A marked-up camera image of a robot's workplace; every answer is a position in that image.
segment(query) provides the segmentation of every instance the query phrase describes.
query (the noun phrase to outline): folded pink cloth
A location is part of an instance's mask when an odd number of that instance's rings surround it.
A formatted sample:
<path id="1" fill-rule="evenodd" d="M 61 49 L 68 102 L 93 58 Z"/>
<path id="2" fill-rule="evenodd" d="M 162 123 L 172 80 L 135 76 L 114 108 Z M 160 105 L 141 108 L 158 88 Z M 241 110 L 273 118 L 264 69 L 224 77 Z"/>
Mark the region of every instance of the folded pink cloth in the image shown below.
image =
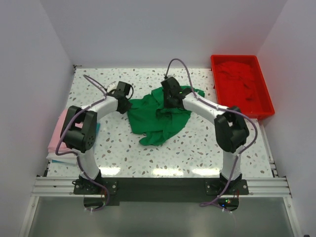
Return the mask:
<path id="1" fill-rule="evenodd" d="M 48 144 L 48 152 L 49 153 L 54 153 L 56 151 L 56 147 L 57 147 L 57 144 L 58 144 L 59 139 L 60 139 L 60 133 L 61 133 L 61 130 L 63 129 L 63 125 L 64 125 L 65 118 L 67 115 L 67 111 L 68 111 L 68 109 L 65 109 L 61 113 L 61 115 L 59 116 L 55 130 L 54 130 L 53 135 L 51 137 L 51 140 Z M 66 144 L 64 142 L 62 142 L 60 145 L 59 152 L 68 152 L 68 151 L 70 151 L 70 149 L 66 147 Z"/>

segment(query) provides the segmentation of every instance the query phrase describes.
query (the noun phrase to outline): white table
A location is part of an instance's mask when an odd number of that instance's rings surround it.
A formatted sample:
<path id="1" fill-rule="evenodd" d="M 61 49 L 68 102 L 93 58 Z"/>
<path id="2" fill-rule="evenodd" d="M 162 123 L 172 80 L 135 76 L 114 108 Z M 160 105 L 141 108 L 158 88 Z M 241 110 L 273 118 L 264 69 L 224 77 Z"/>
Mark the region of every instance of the white table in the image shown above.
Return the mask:
<path id="1" fill-rule="evenodd" d="M 151 90 L 160 87 L 166 69 L 77 69 L 67 107 L 90 104 L 102 94 L 83 78 L 83 74 L 100 81 L 104 86 L 124 81 L 134 86 L 133 98 L 141 99 Z M 208 100 L 216 101 L 210 69 L 190 69 L 195 88 L 205 91 Z M 183 69 L 170 69 L 181 85 L 188 85 Z M 191 114 L 187 125 L 162 146 L 142 146 L 141 135 L 131 133 L 127 114 L 111 113 L 100 120 L 96 140 L 95 159 L 102 176 L 108 177 L 218 177 L 223 164 L 222 151 L 216 144 L 214 126 L 201 116 Z M 272 177 L 269 156 L 258 126 L 258 139 L 245 151 L 241 160 L 244 178 Z M 253 128 L 247 124 L 251 141 Z M 48 177 L 77 177 L 76 165 L 51 163 Z"/>

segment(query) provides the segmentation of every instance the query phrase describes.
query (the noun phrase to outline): gray wall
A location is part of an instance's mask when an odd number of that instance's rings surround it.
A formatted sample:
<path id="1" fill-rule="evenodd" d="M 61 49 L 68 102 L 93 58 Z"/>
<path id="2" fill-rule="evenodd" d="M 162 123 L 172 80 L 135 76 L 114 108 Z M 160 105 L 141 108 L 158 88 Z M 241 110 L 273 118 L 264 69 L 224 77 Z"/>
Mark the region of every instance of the gray wall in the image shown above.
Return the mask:
<path id="1" fill-rule="evenodd" d="M 71 84 L 71 63 L 38 0 L 0 7 L 0 236 L 17 236 Z"/>
<path id="2" fill-rule="evenodd" d="M 41 0 L 75 64 L 165 67 L 257 54 L 286 0 Z"/>
<path id="3" fill-rule="evenodd" d="M 288 0 L 258 57 L 276 115 L 265 128 L 305 233 L 316 236 L 316 1 Z"/>

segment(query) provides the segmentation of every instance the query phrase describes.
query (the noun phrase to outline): green cloth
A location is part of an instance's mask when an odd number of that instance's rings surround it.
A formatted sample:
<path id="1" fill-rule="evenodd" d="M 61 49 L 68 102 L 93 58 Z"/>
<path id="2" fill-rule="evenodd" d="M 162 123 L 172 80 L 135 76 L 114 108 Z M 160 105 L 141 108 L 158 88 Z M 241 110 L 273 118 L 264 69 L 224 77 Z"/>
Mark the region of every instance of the green cloth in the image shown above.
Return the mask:
<path id="1" fill-rule="evenodd" d="M 195 91 L 204 97 L 204 92 Z M 167 109 L 163 107 L 162 87 L 152 90 L 143 99 L 130 100 L 132 108 L 127 112 L 132 132 L 146 134 L 139 143 L 147 146 L 159 146 L 170 137 L 176 135 L 187 124 L 191 111 L 183 109 Z"/>

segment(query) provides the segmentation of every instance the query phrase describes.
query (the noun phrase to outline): purple cable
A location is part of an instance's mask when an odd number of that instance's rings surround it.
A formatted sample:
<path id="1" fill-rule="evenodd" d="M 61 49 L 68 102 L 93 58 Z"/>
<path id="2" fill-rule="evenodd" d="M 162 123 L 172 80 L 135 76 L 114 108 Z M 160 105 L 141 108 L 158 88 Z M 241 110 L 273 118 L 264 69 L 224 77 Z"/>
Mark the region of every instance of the purple cable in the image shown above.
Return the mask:
<path id="1" fill-rule="evenodd" d="M 242 114 L 242 113 L 240 113 L 240 112 L 238 112 L 238 111 L 233 111 L 233 110 L 229 110 L 229 109 L 217 108 L 216 106 L 211 105 L 211 104 L 208 103 L 207 101 L 205 101 L 205 100 L 199 98 L 199 97 L 197 96 L 196 92 L 194 91 L 194 88 L 193 88 L 193 85 L 192 85 L 192 80 L 191 80 L 191 77 L 190 77 L 189 69 L 188 69 L 187 65 L 186 65 L 181 59 L 179 59 L 179 58 L 174 58 L 174 59 L 172 59 L 172 60 L 170 61 L 169 65 L 168 65 L 168 68 L 167 68 L 167 71 L 166 71 L 166 74 L 165 74 L 165 77 L 167 77 L 168 72 L 169 72 L 169 69 L 170 69 L 170 66 L 171 66 L 171 63 L 172 63 L 173 61 L 179 61 L 179 62 L 183 65 L 183 67 L 185 68 L 185 70 L 186 70 L 186 72 L 187 72 L 187 75 L 188 75 L 188 79 L 189 79 L 189 83 L 190 83 L 190 87 L 191 87 L 192 93 L 193 93 L 193 95 L 195 96 L 195 98 L 196 98 L 197 100 L 199 100 L 199 101 L 201 101 L 202 103 L 204 103 L 204 104 L 210 106 L 210 107 L 213 108 L 213 109 L 218 109 L 218 110 L 223 111 L 223 112 L 230 112 L 230 113 L 234 113 L 234 114 L 236 114 L 236 115 L 240 115 L 240 116 L 242 116 L 244 119 L 248 120 L 248 121 L 251 123 L 251 125 L 254 127 L 255 136 L 254 136 L 253 140 L 252 140 L 247 146 L 245 146 L 238 154 L 240 155 L 240 154 L 243 153 L 246 149 L 248 149 L 250 146 L 252 146 L 252 145 L 255 143 L 255 141 L 257 140 L 257 137 L 258 137 L 258 129 L 257 129 L 257 127 L 256 127 L 256 124 L 255 124 L 248 116 L 246 116 L 246 115 L 244 115 L 244 114 Z M 226 190 L 227 190 L 227 188 L 228 188 L 228 186 L 229 186 L 229 184 L 230 184 L 230 182 L 231 182 L 231 180 L 232 180 L 233 173 L 234 173 L 234 169 L 235 169 L 235 167 L 236 167 L 237 161 L 238 161 L 238 156 L 236 156 L 234 165 L 233 165 L 233 167 L 232 167 L 231 174 L 229 175 L 229 178 L 228 178 L 228 180 L 227 180 L 227 184 L 226 184 L 226 186 L 224 187 L 224 189 L 222 190 L 222 192 L 221 192 L 214 200 L 208 201 L 208 202 L 202 202 L 202 203 L 200 203 L 200 204 L 199 204 L 200 207 L 205 207 L 205 206 L 209 206 L 209 205 L 214 205 L 214 206 L 216 206 L 215 202 L 226 192 Z"/>
<path id="2" fill-rule="evenodd" d="M 102 89 L 100 89 L 97 85 L 95 85 L 92 81 L 95 81 L 97 82 L 99 85 L 101 85 L 98 81 L 96 81 L 95 79 L 92 79 L 91 77 L 87 76 L 85 77 L 86 75 L 83 75 L 85 79 L 87 79 L 91 84 L 93 84 L 95 87 L 97 87 L 100 91 L 102 91 Z M 82 165 L 81 165 L 81 162 L 79 160 L 79 154 L 77 152 L 74 152 L 74 151 L 69 151 L 69 152 L 63 152 L 63 153 L 59 153 L 59 149 L 60 149 L 60 146 L 61 146 L 61 143 L 63 142 L 65 136 L 66 136 L 66 133 L 67 131 L 69 130 L 69 128 L 71 127 L 71 125 L 75 122 L 76 118 L 78 118 L 79 115 L 81 115 L 82 113 L 84 113 L 85 111 L 87 111 L 88 109 L 90 109 L 91 107 L 103 102 L 106 100 L 107 98 L 107 94 L 106 92 L 102 91 L 102 93 L 104 94 L 104 98 L 101 99 L 101 100 L 98 100 L 94 103 L 92 103 L 91 105 L 87 106 L 86 108 L 82 109 L 81 111 L 79 111 L 77 114 L 75 114 L 75 116 L 72 117 L 72 119 L 69 121 L 69 123 L 67 124 L 64 132 L 62 133 L 62 135 L 60 136 L 60 139 L 57 143 L 57 146 L 56 146 L 56 151 L 55 151 L 55 154 L 57 156 L 62 156 L 62 155 L 66 155 L 66 154 L 74 154 L 76 157 L 77 157 L 77 163 L 78 163 L 78 166 L 79 166 L 79 169 L 83 172 L 83 174 L 85 175 L 85 177 L 93 184 L 101 187 L 103 190 L 106 191 L 106 194 L 107 194 L 107 200 L 106 200 L 106 203 L 101 206 L 101 207 L 98 207 L 96 209 L 93 209 L 92 211 L 98 211 L 98 210 L 101 210 L 104 208 L 104 206 L 108 205 L 109 204 L 109 201 L 110 201 L 110 193 L 108 191 L 108 189 L 101 185 L 101 184 L 98 184 L 97 182 L 95 182 L 94 180 L 92 180 L 88 175 L 87 173 L 84 171 L 84 169 L 82 168 Z"/>

